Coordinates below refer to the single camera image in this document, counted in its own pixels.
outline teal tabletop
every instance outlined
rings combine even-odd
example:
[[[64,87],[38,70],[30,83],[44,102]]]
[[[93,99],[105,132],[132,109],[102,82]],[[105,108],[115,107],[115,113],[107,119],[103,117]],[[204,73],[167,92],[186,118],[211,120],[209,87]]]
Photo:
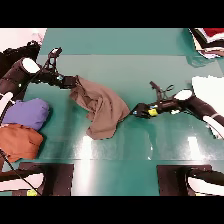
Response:
[[[207,60],[195,51],[191,35],[183,28],[49,28],[37,62],[43,64],[55,47],[63,49],[57,60],[59,73],[110,87],[130,109],[156,101],[150,81],[162,89],[173,84],[168,93],[173,95],[189,88],[194,76],[222,77],[224,71],[221,58]],[[111,139],[92,140],[86,135],[87,111],[69,93],[30,84],[24,100],[41,98],[49,103],[51,116],[40,131],[45,140],[36,161],[74,163],[72,195],[159,195],[158,164],[211,164],[224,172],[224,142],[214,139],[195,117],[185,113],[164,113],[150,120],[129,116]]]

